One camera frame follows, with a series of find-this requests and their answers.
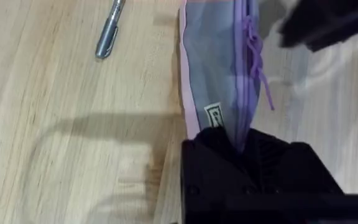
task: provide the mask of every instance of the silver pen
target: silver pen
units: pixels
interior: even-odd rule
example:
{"label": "silver pen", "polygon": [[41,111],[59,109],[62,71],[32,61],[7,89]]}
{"label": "silver pen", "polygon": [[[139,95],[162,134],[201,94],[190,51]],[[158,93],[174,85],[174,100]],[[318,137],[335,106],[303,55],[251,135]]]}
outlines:
{"label": "silver pen", "polygon": [[118,19],[121,15],[122,8],[124,7],[125,0],[114,0],[110,15],[104,24],[102,34],[96,47],[96,57],[105,59],[111,54],[112,46],[118,32]]}

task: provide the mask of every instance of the pink fabric trim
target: pink fabric trim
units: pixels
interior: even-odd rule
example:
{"label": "pink fabric trim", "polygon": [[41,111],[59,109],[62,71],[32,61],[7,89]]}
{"label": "pink fabric trim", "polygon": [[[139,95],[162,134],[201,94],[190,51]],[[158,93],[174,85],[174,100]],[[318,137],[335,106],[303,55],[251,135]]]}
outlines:
{"label": "pink fabric trim", "polygon": [[181,98],[183,101],[183,107],[185,108],[185,120],[187,127],[187,137],[194,139],[200,132],[200,126],[198,124],[196,106],[194,104],[193,93],[190,86],[190,72],[189,63],[187,58],[187,52],[183,43],[183,34],[186,28],[186,2],[180,7],[179,26],[180,26],[180,70],[181,70]]}

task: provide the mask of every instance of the drawstring cord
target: drawstring cord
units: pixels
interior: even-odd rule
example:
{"label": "drawstring cord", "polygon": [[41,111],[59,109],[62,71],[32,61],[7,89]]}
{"label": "drawstring cord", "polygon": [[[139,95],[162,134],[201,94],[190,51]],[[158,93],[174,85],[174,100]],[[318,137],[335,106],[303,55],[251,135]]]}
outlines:
{"label": "drawstring cord", "polygon": [[252,25],[252,20],[250,16],[247,16],[246,19],[244,20],[244,31],[247,34],[247,46],[248,48],[251,49],[252,51],[252,67],[250,70],[250,76],[252,78],[259,78],[260,81],[262,81],[265,85],[265,91],[266,91],[266,95],[267,95],[267,99],[268,99],[268,103],[270,105],[270,108],[272,110],[274,110],[274,105],[273,105],[273,99],[272,96],[270,94],[270,90],[269,90],[269,84],[267,83],[267,79],[265,74],[263,73],[263,61],[262,61],[262,48],[263,48],[263,41],[262,39],[259,37],[258,33],[256,33],[255,29],[253,28]]}

